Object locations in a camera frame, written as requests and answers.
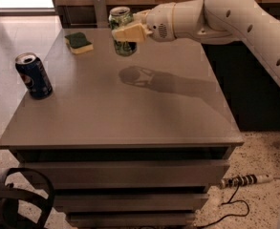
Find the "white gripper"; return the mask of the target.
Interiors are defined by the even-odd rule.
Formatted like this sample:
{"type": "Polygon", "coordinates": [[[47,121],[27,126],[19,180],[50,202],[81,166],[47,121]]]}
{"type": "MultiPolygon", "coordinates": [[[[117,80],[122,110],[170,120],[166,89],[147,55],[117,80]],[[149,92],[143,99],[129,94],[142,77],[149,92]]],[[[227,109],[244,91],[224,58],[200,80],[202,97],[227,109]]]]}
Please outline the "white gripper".
{"type": "Polygon", "coordinates": [[[143,42],[148,36],[158,42],[189,38],[198,41],[205,26],[204,0],[157,5],[133,14],[134,22],[112,30],[119,42],[143,42]]]}

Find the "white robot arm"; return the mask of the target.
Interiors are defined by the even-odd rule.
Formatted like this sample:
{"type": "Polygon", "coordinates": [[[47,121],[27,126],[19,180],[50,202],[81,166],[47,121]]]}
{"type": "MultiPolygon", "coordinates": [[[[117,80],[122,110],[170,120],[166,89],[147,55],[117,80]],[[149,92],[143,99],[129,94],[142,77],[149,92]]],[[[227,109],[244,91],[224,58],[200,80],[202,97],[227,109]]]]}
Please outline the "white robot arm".
{"type": "Polygon", "coordinates": [[[241,41],[280,88],[280,20],[255,0],[196,0],[157,5],[112,30],[117,41],[189,38],[204,44],[241,41]]]}

